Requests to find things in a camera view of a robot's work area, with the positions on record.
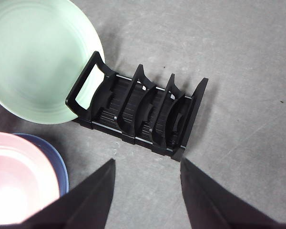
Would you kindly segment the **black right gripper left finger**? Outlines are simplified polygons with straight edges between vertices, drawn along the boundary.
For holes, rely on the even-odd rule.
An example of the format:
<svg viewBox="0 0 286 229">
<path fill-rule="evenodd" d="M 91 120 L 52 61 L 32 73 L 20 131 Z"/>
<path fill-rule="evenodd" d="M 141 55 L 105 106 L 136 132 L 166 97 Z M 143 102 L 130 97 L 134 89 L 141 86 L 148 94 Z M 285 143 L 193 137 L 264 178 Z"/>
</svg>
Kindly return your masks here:
<svg viewBox="0 0 286 229">
<path fill-rule="evenodd" d="M 103 229 L 112 204 L 116 163 L 108 160 L 84 181 L 22 223 L 0 229 Z"/>
</svg>

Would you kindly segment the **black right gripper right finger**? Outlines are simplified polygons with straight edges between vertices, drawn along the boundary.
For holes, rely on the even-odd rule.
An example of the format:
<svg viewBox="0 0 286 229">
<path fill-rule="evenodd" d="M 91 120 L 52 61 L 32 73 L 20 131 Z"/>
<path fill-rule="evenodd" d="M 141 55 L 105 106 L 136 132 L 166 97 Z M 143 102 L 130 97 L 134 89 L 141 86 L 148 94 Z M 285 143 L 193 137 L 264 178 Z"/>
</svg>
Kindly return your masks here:
<svg viewBox="0 0 286 229">
<path fill-rule="evenodd" d="M 182 194 L 194 229 L 286 229 L 235 196 L 187 158 L 180 164 Z"/>
</svg>

